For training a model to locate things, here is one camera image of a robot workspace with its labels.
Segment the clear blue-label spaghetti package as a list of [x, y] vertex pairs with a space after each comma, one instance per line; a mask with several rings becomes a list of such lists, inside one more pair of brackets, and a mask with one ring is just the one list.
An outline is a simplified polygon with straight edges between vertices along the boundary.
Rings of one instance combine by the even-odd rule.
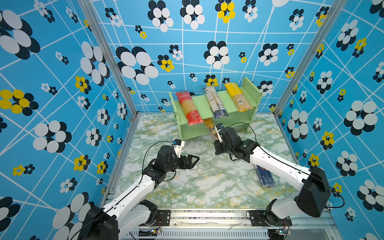
[[204, 89], [207, 101], [209, 102], [209, 105], [213, 112], [214, 118], [216, 120], [220, 118], [228, 118], [229, 114], [223, 102], [221, 101], [215, 87], [209, 86], [209, 87], [204, 87], [203, 89]]

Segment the yellow spaghetti package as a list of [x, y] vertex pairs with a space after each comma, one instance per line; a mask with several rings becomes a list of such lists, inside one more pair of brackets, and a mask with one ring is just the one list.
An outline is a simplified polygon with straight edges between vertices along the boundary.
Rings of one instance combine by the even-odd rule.
[[253, 109], [243, 91], [236, 83], [226, 83], [225, 87], [239, 112], [245, 112]]

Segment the red spaghetti package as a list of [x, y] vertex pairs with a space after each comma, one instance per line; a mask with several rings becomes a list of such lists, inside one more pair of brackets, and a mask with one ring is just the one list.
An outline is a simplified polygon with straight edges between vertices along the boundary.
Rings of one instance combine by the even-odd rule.
[[188, 124], [190, 126], [202, 124], [204, 121], [201, 118], [190, 93], [188, 91], [177, 92], [176, 96], [179, 100]]

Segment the dark blue Barilla spaghetti package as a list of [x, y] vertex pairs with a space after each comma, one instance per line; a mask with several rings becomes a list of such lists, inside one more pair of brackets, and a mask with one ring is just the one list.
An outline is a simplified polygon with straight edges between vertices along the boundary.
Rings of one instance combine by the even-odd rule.
[[275, 181], [270, 171], [260, 166], [255, 166], [255, 169], [263, 188], [273, 188], [275, 186]]

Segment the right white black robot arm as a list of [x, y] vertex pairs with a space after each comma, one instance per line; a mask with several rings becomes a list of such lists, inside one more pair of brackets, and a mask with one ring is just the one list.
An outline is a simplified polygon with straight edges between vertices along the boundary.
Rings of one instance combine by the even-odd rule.
[[285, 160], [266, 150], [256, 141], [242, 140], [232, 127], [216, 126], [218, 140], [215, 141], [216, 155], [229, 154], [231, 160], [243, 160], [262, 167], [285, 180], [296, 189], [296, 193], [283, 199], [272, 200], [264, 216], [270, 226], [298, 214], [319, 218], [331, 196], [325, 171], [309, 169]]

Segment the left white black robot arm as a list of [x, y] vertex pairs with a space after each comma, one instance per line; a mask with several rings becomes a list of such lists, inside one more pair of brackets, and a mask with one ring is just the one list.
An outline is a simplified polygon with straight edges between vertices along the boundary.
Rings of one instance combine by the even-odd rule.
[[158, 207], [145, 197], [165, 181], [168, 172], [193, 169], [200, 160], [194, 155], [183, 156], [181, 150], [181, 145], [162, 146], [128, 190], [101, 208], [91, 207], [72, 239], [120, 240], [137, 226], [155, 222]]

